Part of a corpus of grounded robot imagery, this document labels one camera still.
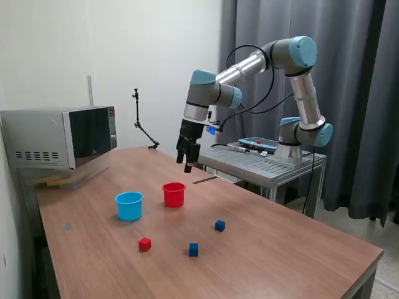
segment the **floor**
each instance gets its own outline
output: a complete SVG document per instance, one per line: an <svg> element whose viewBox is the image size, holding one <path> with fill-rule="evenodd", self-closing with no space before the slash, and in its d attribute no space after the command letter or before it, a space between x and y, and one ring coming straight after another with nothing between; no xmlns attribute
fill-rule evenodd
<svg viewBox="0 0 399 299"><path fill-rule="evenodd" d="M304 198L299 198L287 204L287 207L302 212L303 204ZM376 276L399 288L399 225L387 220L385 227L382 228L378 220L373 222L369 219L351 219L348 217L346 208L327 212L322 204L316 219L383 248L384 254L378 263ZM399 294L375 282L372 298L399 299Z"/></svg>

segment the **blue light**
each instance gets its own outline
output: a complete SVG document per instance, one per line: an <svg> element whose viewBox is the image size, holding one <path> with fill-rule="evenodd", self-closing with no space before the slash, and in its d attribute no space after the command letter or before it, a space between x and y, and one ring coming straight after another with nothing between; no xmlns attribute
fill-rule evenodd
<svg viewBox="0 0 399 299"><path fill-rule="evenodd" d="M216 134L216 129L213 128L212 126L207 126L207 127L206 127L206 131L207 131L209 134L212 134L212 135L215 135L215 134Z"/></svg>

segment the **red cup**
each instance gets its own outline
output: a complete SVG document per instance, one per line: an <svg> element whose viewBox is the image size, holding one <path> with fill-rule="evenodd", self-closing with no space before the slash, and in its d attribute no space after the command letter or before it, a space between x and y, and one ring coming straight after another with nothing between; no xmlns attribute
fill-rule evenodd
<svg viewBox="0 0 399 299"><path fill-rule="evenodd" d="M178 182L162 186L165 207L181 207L185 203L186 185Z"/></svg>

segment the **plastic cup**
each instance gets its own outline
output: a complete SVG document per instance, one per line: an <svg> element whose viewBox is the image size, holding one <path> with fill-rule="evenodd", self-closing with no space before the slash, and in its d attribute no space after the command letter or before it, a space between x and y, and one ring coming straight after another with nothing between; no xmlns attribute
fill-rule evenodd
<svg viewBox="0 0 399 299"><path fill-rule="evenodd" d="M168 183L162 186L165 207L181 207L185 203L186 185L182 183Z"/></svg>
<svg viewBox="0 0 399 299"><path fill-rule="evenodd" d="M117 195L118 216L123 221L135 221L142 216L142 201L144 195L140 192L125 192Z"/></svg>

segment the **blue cup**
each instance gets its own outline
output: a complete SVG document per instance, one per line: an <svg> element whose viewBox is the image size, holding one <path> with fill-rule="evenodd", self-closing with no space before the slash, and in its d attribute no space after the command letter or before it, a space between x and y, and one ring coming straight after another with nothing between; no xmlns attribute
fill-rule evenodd
<svg viewBox="0 0 399 299"><path fill-rule="evenodd" d="M118 216L123 221L135 221L142 216L142 201L144 195L140 192L125 192L117 195Z"/></svg>

